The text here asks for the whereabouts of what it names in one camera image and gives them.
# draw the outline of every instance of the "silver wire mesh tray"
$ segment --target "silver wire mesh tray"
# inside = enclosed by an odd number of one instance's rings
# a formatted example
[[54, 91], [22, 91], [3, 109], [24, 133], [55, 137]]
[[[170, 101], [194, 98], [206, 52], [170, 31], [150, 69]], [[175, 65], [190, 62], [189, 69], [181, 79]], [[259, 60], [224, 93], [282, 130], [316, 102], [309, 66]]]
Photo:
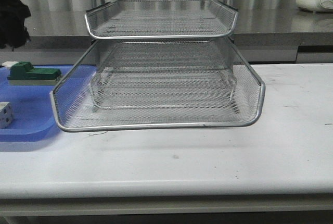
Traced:
[[202, 38], [231, 34], [237, 15], [216, 0], [117, 0], [85, 21], [96, 39]]
[[265, 85], [228, 38], [97, 41], [51, 92], [65, 131], [241, 127]]

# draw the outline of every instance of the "green object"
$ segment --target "green object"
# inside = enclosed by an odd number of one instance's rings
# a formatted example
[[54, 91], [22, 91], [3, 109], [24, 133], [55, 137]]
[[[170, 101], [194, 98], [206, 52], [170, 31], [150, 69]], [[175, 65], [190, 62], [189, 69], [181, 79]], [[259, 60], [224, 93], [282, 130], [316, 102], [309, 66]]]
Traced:
[[13, 85], [52, 85], [61, 77], [60, 69], [34, 68], [28, 61], [13, 65], [7, 77]]

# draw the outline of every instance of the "black object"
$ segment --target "black object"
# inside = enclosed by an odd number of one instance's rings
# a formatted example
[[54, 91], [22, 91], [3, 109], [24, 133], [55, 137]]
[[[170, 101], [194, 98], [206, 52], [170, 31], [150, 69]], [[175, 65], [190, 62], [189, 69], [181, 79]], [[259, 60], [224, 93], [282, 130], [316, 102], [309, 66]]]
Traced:
[[29, 16], [28, 6], [20, 0], [0, 0], [0, 48], [9, 45], [14, 49], [30, 40], [24, 26], [24, 20]]

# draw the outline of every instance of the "white tabletop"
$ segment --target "white tabletop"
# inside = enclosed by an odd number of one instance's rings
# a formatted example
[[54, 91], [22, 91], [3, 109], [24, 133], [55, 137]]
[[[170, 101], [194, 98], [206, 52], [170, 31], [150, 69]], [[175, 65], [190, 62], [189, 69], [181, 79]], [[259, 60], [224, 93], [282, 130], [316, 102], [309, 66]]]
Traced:
[[253, 67], [254, 125], [2, 142], [0, 198], [333, 193], [333, 64]]

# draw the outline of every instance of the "gray countertop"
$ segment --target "gray countertop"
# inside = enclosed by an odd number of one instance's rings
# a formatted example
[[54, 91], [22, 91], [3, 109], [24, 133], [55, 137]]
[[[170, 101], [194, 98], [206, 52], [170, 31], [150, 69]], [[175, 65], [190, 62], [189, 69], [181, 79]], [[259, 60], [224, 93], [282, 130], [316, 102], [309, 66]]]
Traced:
[[[87, 48], [84, 11], [33, 12], [25, 22], [31, 42], [22, 49]], [[297, 9], [240, 10], [237, 46], [333, 45], [333, 14]]]

